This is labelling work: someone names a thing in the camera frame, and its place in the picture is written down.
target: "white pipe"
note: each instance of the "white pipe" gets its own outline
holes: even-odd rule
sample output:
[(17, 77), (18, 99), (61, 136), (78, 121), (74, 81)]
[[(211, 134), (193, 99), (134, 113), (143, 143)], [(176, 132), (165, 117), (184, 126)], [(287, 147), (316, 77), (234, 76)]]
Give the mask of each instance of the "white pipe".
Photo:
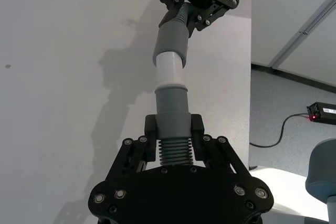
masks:
[(183, 64), (181, 57), (175, 52), (162, 52), (156, 57), (156, 74), (158, 84), (163, 86), (185, 86), (182, 76)]
[(336, 224), (336, 196), (329, 197), (327, 201), (329, 224)]

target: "power cord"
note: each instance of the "power cord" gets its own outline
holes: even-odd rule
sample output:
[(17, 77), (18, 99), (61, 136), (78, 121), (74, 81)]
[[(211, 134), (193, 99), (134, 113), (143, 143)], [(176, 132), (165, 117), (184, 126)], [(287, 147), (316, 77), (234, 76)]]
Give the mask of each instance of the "power cord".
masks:
[(309, 118), (309, 117), (307, 117), (307, 116), (305, 116), (305, 115), (309, 115), (309, 114), (307, 114), (307, 113), (300, 113), (300, 114), (290, 115), (289, 117), (287, 117), (287, 118), (283, 121), (283, 123), (282, 123), (280, 137), (279, 137), (279, 140), (278, 140), (275, 144), (272, 144), (272, 145), (258, 145), (258, 144), (254, 144), (254, 143), (251, 143), (251, 142), (250, 142), (250, 145), (252, 145), (252, 146), (254, 146), (254, 147), (258, 147), (258, 148), (271, 148), (271, 147), (274, 147), (274, 146), (280, 144), (280, 142), (281, 142), (281, 140), (282, 140), (282, 137), (283, 137), (283, 135), (284, 135), (284, 129), (285, 129), (285, 124), (286, 124), (287, 120), (290, 119), (290, 118), (292, 118), (292, 117), (294, 117), (294, 116), (301, 116), (301, 117), (303, 117), (303, 118)]

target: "power supply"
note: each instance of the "power supply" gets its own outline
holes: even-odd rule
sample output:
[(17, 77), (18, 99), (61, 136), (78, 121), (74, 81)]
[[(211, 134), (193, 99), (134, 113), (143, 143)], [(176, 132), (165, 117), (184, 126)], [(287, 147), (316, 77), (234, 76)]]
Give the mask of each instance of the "power supply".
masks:
[(310, 121), (336, 125), (336, 105), (316, 102), (307, 109)]

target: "bolt head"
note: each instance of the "bolt head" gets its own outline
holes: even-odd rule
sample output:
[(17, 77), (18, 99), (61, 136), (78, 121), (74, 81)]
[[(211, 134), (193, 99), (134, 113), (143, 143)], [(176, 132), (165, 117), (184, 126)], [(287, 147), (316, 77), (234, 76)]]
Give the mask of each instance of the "bolt head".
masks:
[(235, 190), (235, 193), (239, 196), (245, 195), (245, 190), (240, 186), (235, 186), (234, 190)]
[(191, 173), (196, 173), (197, 172), (197, 169), (196, 169), (196, 167), (190, 167), (190, 172)]
[(257, 188), (255, 193), (260, 199), (267, 199), (268, 198), (268, 193), (263, 188)]
[(161, 173), (162, 173), (162, 174), (166, 174), (166, 173), (168, 173), (167, 168), (162, 168), (162, 169), (161, 169)]
[(115, 192), (114, 197), (115, 197), (116, 199), (122, 199), (123, 197), (125, 197), (125, 195), (126, 195), (126, 191), (123, 190), (123, 189), (119, 189), (119, 190), (117, 190), (117, 191)]
[(105, 199), (105, 195), (104, 194), (97, 194), (94, 197), (94, 203), (102, 203)]
[(249, 210), (254, 210), (254, 208), (255, 208), (255, 206), (254, 206), (254, 204), (253, 204), (252, 201), (247, 201), (247, 202), (245, 203), (245, 207), (246, 207), (247, 209), (249, 209)]
[(203, 140), (204, 141), (210, 141), (210, 137), (209, 136), (203, 136)]
[(124, 144), (125, 145), (130, 145), (132, 143), (132, 140), (130, 140), (130, 139), (126, 139), (125, 141), (124, 141)]
[(110, 214), (114, 214), (114, 213), (116, 213), (117, 212), (117, 206), (116, 205), (112, 205), (112, 206), (110, 206), (110, 208), (109, 208), (109, 213)]
[(147, 138), (146, 138), (146, 137), (144, 137), (144, 136), (143, 136), (143, 137), (141, 137), (141, 138), (140, 138), (140, 142), (141, 142), (141, 143), (145, 143), (145, 142), (147, 142)]
[(220, 141), (221, 143), (225, 143), (225, 142), (226, 142), (226, 139), (223, 138), (223, 137), (220, 137), (220, 138), (218, 139), (218, 141)]

